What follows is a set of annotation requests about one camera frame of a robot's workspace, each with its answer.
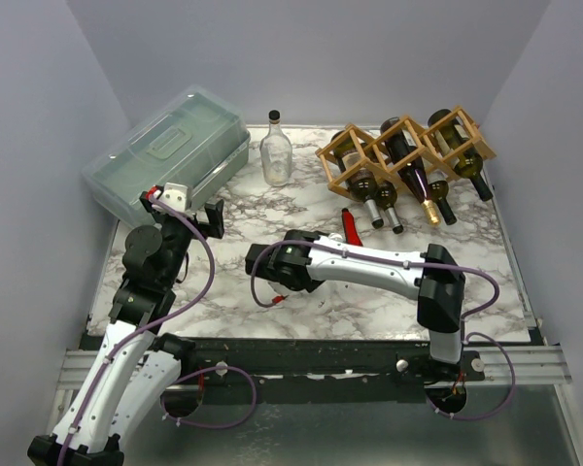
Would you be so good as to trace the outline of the clear flask bottle black cap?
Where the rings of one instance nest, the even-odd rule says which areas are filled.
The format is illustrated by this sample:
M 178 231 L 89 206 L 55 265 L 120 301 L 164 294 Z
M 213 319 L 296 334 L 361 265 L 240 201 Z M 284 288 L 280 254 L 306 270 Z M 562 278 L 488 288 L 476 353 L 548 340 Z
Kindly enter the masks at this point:
M 259 144 L 262 172 L 271 186 L 287 184 L 292 173 L 292 143 L 281 128 L 278 110 L 268 113 L 269 129 Z

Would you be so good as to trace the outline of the clear glass bottle blue cap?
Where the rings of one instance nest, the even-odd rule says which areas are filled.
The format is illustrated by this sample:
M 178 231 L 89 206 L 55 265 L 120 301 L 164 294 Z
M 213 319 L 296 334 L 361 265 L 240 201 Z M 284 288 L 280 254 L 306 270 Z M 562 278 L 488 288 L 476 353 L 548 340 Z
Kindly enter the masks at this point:
M 329 237 L 329 238 L 330 238 L 330 240 L 332 240 L 332 241 L 336 241 L 336 242 L 343 242 L 343 241 L 344 241 L 344 238 L 343 238 L 343 236 L 342 236 L 341 234 L 339 234 L 339 233 L 330 233 L 330 234 L 328 235 L 328 237 Z

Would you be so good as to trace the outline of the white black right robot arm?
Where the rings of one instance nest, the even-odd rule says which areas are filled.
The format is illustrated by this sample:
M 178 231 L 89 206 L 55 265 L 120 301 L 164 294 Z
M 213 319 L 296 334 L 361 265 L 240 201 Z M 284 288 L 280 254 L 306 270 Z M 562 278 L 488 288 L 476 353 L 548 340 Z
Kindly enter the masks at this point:
M 337 281 L 412 300 L 418 323 L 429 332 L 429 372 L 447 381 L 463 368 L 465 276 L 442 246 L 430 244 L 412 252 L 377 250 L 347 244 L 338 235 L 294 229 L 276 244 L 250 245 L 245 272 L 291 291 L 312 292 L 326 281 Z

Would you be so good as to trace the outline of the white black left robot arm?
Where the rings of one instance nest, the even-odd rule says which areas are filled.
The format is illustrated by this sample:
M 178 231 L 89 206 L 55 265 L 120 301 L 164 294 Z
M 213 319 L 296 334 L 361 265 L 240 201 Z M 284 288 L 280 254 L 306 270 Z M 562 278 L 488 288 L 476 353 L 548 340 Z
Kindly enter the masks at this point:
M 35 437 L 27 455 L 36 465 L 121 465 L 122 448 L 165 388 L 193 376 L 194 345 L 159 336 L 173 317 L 173 287 L 192 240 L 224 234 L 223 202 L 205 205 L 207 219 L 189 211 L 186 187 L 169 183 L 142 193 L 153 223 L 125 239 L 125 272 L 100 349 L 75 400 L 49 435 Z

